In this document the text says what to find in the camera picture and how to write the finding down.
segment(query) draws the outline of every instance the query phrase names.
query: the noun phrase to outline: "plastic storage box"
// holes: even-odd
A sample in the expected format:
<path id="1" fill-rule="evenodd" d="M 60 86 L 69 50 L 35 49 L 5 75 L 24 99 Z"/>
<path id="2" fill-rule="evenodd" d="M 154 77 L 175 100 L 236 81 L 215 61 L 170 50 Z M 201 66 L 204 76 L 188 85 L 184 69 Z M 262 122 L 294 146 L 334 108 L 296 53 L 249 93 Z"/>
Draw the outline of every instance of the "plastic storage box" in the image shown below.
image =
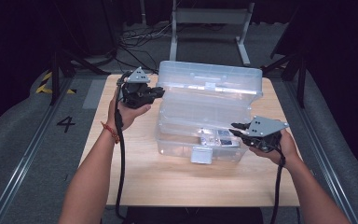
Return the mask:
<path id="1" fill-rule="evenodd" d="M 254 68 L 161 62 L 158 152 L 197 163 L 240 161 L 248 147 L 228 129 L 250 122 L 250 104 L 262 96 L 261 78 Z"/>

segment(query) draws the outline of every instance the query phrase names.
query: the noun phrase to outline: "number 4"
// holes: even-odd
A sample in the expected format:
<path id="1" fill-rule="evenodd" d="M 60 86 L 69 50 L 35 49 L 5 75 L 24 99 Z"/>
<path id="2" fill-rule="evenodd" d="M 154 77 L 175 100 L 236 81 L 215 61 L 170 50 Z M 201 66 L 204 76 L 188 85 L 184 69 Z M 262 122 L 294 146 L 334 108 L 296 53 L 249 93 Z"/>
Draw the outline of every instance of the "number 4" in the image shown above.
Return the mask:
<path id="1" fill-rule="evenodd" d="M 75 123 L 71 123 L 72 121 L 72 117 L 66 117 L 65 119 L 61 120 L 60 122 L 57 123 L 57 125 L 60 126 L 65 126 L 65 133 L 68 132 L 69 126 L 71 125 L 75 125 Z"/>

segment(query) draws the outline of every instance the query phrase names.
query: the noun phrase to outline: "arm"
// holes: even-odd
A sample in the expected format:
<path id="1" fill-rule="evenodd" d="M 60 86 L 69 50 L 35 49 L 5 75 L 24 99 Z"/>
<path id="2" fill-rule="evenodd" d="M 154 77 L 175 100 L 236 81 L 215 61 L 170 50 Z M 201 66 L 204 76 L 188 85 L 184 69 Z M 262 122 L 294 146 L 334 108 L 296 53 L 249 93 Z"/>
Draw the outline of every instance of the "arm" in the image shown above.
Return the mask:
<path id="1" fill-rule="evenodd" d="M 106 124 L 117 133 L 115 100 L 114 98 L 110 102 Z M 129 109 L 120 102 L 118 109 L 123 119 L 122 129 L 130 127 L 134 119 L 150 107 L 151 105 L 144 105 L 138 109 Z M 103 129 L 66 191 L 59 223 L 100 223 L 109 193 L 114 146 L 112 134 Z"/>
<path id="2" fill-rule="evenodd" d="M 292 135 L 282 130 L 281 147 L 286 158 L 284 166 L 295 184 L 300 206 L 306 223 L 350 223 L 338 206 L 327 195 L 317 180 L 312 176 L 306 164 L 299 158 Z M 257 156 L 279 163 L 280 154 L 276 151 L 264 153 L 251 147 Z"/>

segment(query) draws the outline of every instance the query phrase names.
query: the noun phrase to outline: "hand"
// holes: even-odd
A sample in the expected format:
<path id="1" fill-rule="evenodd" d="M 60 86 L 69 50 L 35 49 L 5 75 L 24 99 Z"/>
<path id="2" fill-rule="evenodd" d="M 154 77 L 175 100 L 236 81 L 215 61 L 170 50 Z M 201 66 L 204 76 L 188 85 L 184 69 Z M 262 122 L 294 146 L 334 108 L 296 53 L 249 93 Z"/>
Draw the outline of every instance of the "hand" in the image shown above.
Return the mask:
<path id="1" fill-rule="evenodd" d="M 281 134 L 282 134 L 281 150 L 283 156 L 286 158 L 286 164 L 284 165 L 284 167 L 289 169 L 289 167 L 301 161 L 301 159 L 297 154 L 296 144 L 295 141 L 293 140 L 292 135 L 289 132 L 287 132 L 285 129 L 281 130 Z M 268 158 L 276 164 L 279 164 L 280 162 L 281 155 L 275 150 L 266 153 L 255 147 L 249 147 L 249 149 L 259 157 Z"/>
<path id="2" fill-rule="evenodd" d="M 129 128 L 136 117 L 143 115 L 151 108 L 151 105 L 143 105 L 137 109 L 131 109 L 126 106 L 122 102 L 118 102 L 118 110 L 120 111 L 122 121 L 123 121 L 123 127 L 121 128 L 122 131 Z M 109 125 L 109 127 L 113 128 L 115 133 L 117 133 L 116 130 L 116 123 L 115 123 L 115 112 L 116 112 L 116 94 L 113 97 L 113 99 L 110 101 L 109 105 L 109 113 L 108 113 L 108 119 L 106 124 Z"/>

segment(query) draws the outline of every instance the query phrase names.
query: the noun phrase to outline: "container lid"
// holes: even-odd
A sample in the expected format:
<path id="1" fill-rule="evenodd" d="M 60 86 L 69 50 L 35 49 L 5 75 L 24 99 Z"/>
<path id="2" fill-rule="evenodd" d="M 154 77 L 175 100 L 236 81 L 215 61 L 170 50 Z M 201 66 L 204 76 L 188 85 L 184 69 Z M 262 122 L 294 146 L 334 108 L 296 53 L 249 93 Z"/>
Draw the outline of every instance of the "container lid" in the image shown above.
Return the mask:
<path id="1" fill-rule="evenodd" d="M 205 63 L 160 63 L 158 83 L 168 91 L 182 88 L 201 91 L 241 93 L 262 96 L 262 71 L 255 68 L 224 66 Z"/>

